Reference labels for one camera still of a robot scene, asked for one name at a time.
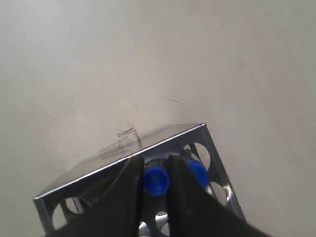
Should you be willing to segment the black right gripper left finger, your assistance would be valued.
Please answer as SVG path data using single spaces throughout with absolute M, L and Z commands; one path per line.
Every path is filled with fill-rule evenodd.
M 97 203 L 54 237 L 137 237 L 142 212 L 144 160 L 129 159 Z

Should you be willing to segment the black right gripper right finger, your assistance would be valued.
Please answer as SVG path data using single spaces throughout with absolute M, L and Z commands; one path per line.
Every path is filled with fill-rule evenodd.
M 170 186 L 166 206 L 172 237 L 265 237 L 266 233 L 223 207 L 178 156 L 167 162 Z

